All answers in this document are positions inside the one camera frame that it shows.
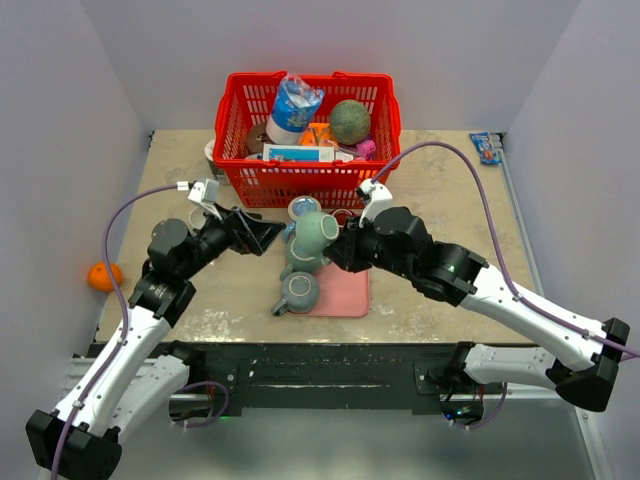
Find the small green mug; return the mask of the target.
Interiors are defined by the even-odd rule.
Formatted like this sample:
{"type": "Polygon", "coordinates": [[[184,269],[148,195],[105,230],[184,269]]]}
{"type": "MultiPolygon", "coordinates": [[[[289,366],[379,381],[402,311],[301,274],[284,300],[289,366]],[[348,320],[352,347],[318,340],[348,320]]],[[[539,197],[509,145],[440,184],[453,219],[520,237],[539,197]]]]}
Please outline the small green mug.
{"type": "Polygon", "coordinates": [[[305,213],[296,221],[297,243],[311,256],[320,256],[339,234],[340,227],[336,218],[321,211],[305,213]]]}

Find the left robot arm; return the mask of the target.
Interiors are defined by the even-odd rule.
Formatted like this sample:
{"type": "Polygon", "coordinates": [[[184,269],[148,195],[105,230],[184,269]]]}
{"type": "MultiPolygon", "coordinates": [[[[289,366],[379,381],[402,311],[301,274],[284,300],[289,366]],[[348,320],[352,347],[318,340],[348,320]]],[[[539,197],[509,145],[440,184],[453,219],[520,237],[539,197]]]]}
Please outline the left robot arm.
{"type": "Polygon", "coordinates": [[[179,219],[158,223],[118,329],[75,388],[52,411],[37,410],[28,420],[37,464],[54,479],[110,478],[125,440],[154,410],[206,383],[201,354],[187,347],[174,346],[142,367],[194,297],[192,277],[227,250],[263,255],[284,227],[238,208],[206,215],[198,231],[179,219]]]}

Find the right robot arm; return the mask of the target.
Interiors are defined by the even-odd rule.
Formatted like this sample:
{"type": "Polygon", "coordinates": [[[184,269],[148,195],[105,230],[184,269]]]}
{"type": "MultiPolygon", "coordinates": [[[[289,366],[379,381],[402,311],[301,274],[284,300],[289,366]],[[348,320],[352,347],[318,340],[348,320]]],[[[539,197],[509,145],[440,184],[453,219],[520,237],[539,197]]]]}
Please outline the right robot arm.
{"type": "Polygon", "coordinates": [[[433,240],[406,207],[387,209],[374,220],[349,218],[324,253],[345,271],[385,270],[428,299],[488,317],[530,340],[527,347],[459,343],[445,369],[452,390],[515,383],[553,390],[587,411],[606,410],[630,333],[625,322],[576,314],[509,283],[482,256],[433,240]]]}

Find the white speckled mug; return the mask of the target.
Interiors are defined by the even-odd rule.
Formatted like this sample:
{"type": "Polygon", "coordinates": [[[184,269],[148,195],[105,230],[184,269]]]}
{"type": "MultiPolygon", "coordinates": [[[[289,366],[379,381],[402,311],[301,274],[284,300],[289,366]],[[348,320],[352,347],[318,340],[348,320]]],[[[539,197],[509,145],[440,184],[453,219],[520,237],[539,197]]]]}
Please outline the white speckled mug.
{"type": "Polygon", "coordinates": [[[189,214],[189,223],[192,229],[201,230],[207,220],[207,211],[201,207],[194,207],[189,214]]]}

